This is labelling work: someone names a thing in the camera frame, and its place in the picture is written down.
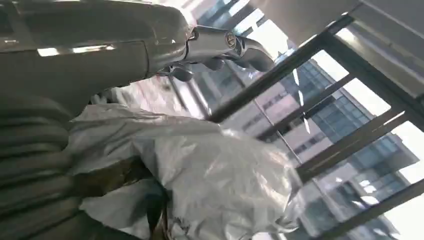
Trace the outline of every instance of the building window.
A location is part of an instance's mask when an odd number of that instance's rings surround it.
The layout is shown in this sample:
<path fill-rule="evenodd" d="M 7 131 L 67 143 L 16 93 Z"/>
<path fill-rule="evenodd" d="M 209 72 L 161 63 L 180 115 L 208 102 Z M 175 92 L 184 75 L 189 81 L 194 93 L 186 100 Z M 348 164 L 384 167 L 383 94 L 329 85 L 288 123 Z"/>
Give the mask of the building window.
<path fill-rule="evenodd" d="M 311 148 L 313 145 L 321 142 L 321 140 L 323 140 L 325 137 L 326 137 L 325 134 L 320 132 L 317 135 L 315 135 L 314 137 L 312 137 L 311 139 L 309 139 L 304 144 L 298 146 L 293 151 L 296 155 L 299 155 L 299 154 L 303 153 L 304 151 L 306 151 L 307 149 Z"/>

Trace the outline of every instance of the metal bar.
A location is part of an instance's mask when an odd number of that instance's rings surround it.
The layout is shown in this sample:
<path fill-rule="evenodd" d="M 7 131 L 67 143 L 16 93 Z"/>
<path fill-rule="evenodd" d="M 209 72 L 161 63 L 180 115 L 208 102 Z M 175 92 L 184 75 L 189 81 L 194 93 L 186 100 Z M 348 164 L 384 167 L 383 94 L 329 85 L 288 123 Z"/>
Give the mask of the metal bar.
<path fill-rule="evenodd" d="M 187 82 L 188 90 L 190 91 L 191 95 L 194 98 L 194 101 L 196 102 L 197 106 L 199 107 L 201 114 L 203 114 L 204 118 L 207 118 L 209 116 L 208 106 L 205 105 L 205 102 L 202 101 L 201 95 L 202 92 L 200 92 L 199 87 L 197 86 L 197 83 L 194 82 L 194 78 Z"/>
<path fill-rule="evenodd" d="M 297 173 L 302 182 L 310 181 L 404 123 L 406 114 L 390 121 L 401 112 L 400 109 L 391 108 L 299 166 Z"/>
<path fill-rule="evenodd" d="M 234 16 L 232 16 L 228 21 L 226 21 L 220 28 L 232 30 L 234 29 L 241 21 L 243 21 L 247 16 L 253 13 L 256 8 L 249 3 L 246 4 L 240 11 L 238 11 Z"/>
<path fill-rule="evenodd" d="M 308 100 L 303 106 L 299 107 L 292 113 L 290 113 L 287 117 L 285 117 L 283 120 L 275 124 L 274 126 L 268 128 L 263 133 L 258 135 L 256 138 L 264 141 L 267 137 L 274 134 L 276 131 L 280 129 L 286 128 L 291 122 L 293 122 L 295 119 L 303 116 L 306 112 L 312 110 L 316 106 L 318 106 L 320 103 L 322 103 L 326 98 L 331 96 L 334 92 L 342 88 L 344 85 L 346 85 L 348 82 L 354 79 L 354 76 L 352 74 L 348 74 L 347 76 L 343 77 L 340 81 L 335 82 L 333 85 L 327 87 L 317 96 L 314 96 L 312 99 Z"/>
<path fill-rule="evenodd" d="M 168 76 L 169 83 L 171 83 L 172 90 L 174 91 L 176 98 L 179 101 L 179 104 L 185 109 L 188 110 L 186 103 L 184 102 L 183 96 L 181 92 L 178 90 L 177 85 L 175 84 L 174 78 L 172 76 Z"/>
<path fill-rule="evenodd" d="M 212 115 L 207 118 L 207 120 L 214 123 L 221 123 L 229 116 L 237 112 L 239 109 L 247 105 L 257 96 L 265 92 L 267 89 L 272 87 L 275 83 L 280 81 L 281 78 L 290 74 L 293 69 L 299 67 L 304 62 L 309 60 L 314 54 L 321 50 L 321 45 L 323 45 L 325 35 L 328 31 L 340 30 L 350 24 L 353 21 L 353 18 L 345 15 L 338 21 L 329 25 L 323 33 L 315 36 L 305 42 L 297 51 L 292 55 L 288 56 L 282 62 L 280 62 L 276 67 L 271 69 L 269 72 L 264 74 L 260 79 L 256 80 L 249 87 L 247 87 L 240 94 L 235 96 L 233 99 L 222 105 L 218 108 Z"/>
<path fill-rule="evenodd" d="M 342 222 L 341 224 L 324 232 L 320 236 L 313 238 L 313 240 L 336 239 L 340 236 L 343 236 L 345 233 L 359 227 L 360 225 L 365 224 L 377 218 L 378 216 L 384 214 L 385 212 L 399 205 L 402 205 L 415 197 L 420 196 L 423 193 L 424 193 L 424 179 L 393 194 L 392 196 L 386 198 L 379 204 L 370 207 L 369 209 L 359 213 L 358 215 L 350 218 L 349 220 Z"/>
<path fill-rule="evenodd" d="M 339 39 L 328 35 L 325 51 L 347 71 L 353 73 L 368 88 L 384 99 L 392 107 L 406 111 L 410 121 L 424 132 L 424 105 L 401 89 L 392 80 L 378 71 Z"/>

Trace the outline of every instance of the plastic sheet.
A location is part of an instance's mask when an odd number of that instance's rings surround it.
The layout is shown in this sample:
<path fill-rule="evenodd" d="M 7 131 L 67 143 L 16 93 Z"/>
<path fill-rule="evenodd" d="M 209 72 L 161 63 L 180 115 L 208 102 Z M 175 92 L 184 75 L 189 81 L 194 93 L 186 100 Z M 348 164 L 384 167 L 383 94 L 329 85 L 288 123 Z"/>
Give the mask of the plastic sheet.
<path fill-rule="evenodd" d="M 218 125 L 188 117 L 91 105 L 71 124 L 69 146 L 78 160 L 69 174 L 88 173 L 140 156 L 149 179 L 81 208 L 104 224 L 146 239 L 146 196 L 171 199 L 168 229 L 178 240 L 244 240 L 259 232 L 296 228 L 299 187 L 288 158 L 276 148 Z"/>

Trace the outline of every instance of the hose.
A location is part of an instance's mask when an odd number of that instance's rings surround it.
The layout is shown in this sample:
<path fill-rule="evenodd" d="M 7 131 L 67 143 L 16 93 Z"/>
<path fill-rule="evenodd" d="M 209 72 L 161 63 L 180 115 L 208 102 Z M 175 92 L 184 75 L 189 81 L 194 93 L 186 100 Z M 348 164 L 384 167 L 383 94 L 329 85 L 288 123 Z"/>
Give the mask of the hose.
<path fill-rule="evenodd" d="M 0 95 L 0 239 L 137 240 L 79 210 L 67 122 L 60 105 L 37 96 Z"/>

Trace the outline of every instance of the protective cover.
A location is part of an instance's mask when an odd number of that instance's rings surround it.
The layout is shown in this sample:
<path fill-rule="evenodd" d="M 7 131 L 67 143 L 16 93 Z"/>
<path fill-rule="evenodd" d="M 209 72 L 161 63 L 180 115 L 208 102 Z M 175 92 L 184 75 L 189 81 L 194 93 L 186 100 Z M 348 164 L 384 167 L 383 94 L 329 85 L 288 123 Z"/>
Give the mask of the protective cover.
<path fill-rule="evenodd" d="M 155 177 L 84 201 L 81 208 L 107 226 L 148 238 L 149 199 L 165 188 L 171 239 L 247 240 L 296 229 L 299 180 L 273 146 L 214 123 L 117 104 L 88 106 L 70 127 L 67 151 L 78 162 L 69 174 L 139 156 Z"/>

